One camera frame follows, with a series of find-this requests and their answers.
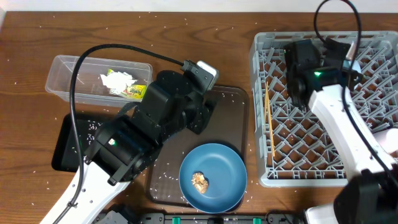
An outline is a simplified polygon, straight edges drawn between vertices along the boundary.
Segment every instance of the gray plastic crate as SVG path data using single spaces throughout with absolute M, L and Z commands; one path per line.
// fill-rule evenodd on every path
M 357 32 L 321 32 L 321 35 L 350 43 L 356 40 Z M 282 47 L 302 39 L 312 39 L 320 52 L 324 51 L 314 32 L 259 33 L 250 50 L 259 182 L 265 187 L 344 186 L 347 184 L 344 167 L 325 128 L 311 111 L 292 106 L 287 94 Z M 351 96 L 360 115 L 372 132 L 398 128 L 398 33 L 363 32 L 357 61 L 364 79 Z M 264 122 L 266 81 L 275 157 L 269 124 Z

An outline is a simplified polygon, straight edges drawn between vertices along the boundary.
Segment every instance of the green light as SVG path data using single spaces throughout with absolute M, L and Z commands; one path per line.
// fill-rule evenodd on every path
M 108 141 L 108 144 L 110 144 L 111 146 L 114 146 L 114 145 L 116 145 L 116 141 L 114 139 L 110 139 Z

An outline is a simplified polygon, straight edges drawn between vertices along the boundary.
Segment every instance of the blue bowl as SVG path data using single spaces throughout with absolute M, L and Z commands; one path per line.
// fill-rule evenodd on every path
M 209 183 L 206 193 L 192 185 L 192 175 L 201 172 Z M 180 188 L 196 209 L 220 213 L 237 205 L 246 190 L 248 174 L 239 155 L 222 144 L 204 144 L 192 150 L 180 168 Z

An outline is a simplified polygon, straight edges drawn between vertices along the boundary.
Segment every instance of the table surface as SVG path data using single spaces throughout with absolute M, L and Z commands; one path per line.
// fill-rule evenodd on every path
M 398 14 L 362 14 L 364 30 L 396 30 Z M 69 104 L 44 86 L 56 55 L 81 55 L 99 44 L 131 44 L 179 61 L 204 60 L 220 71 L 218 84 L 250 96 L 246 200 L 237 213 L 271 209 L 299 212 L 330 203 L 340 188 L 266 189 L 258 184 L 249 49 L 259 32 L 308 31 L 311 13 L 8 12 L 0 33 L 0 223 L 38 223 L 60 198 L 74 174 L 51 168 Z M 352 14 L 320 14 L 320 30 L 356 30 Z M 91 55 L 150 63 L 154 74 L 179 68 L 128 50 Z M 78 111 L 115 114 L 117 108 L 77 105 Z M 196 213 L 146 199 L 141 175 L 113 203 L 135 212 Z

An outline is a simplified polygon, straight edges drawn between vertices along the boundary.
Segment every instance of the black tray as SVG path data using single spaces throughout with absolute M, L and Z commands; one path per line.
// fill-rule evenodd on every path
M 204 132 L 196 135 L 184 129 L 164 144 L 155 164 L 148 167 L 146 195 L 155 203 L 190 207 L 183 198 L 177 179 L 183 159 L 197 146 L 210 142 L 221 143 L 234 149 L 244 161 L 248 94 L 240 88 L 215 86 L 206 97 L 216 99 L 217 106 Z

